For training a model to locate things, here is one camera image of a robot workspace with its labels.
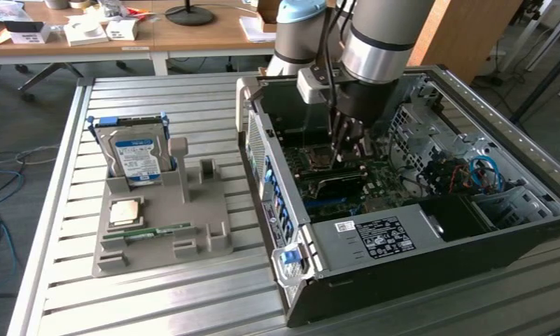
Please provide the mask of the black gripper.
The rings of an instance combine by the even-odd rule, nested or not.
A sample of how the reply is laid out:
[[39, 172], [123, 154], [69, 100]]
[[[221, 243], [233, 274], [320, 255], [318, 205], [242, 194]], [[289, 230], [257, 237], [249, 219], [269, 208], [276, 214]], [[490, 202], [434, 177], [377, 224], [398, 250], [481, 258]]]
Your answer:
[[361, 80], [340, 83], [337, 101], [330, 113], [330, 125], [337, 124], [340, 117], [353, 118], [364, 127], [373, 126], [381, 117], [389, 98], [397, 88], [398, 80], [385, 84], [370, 84]]

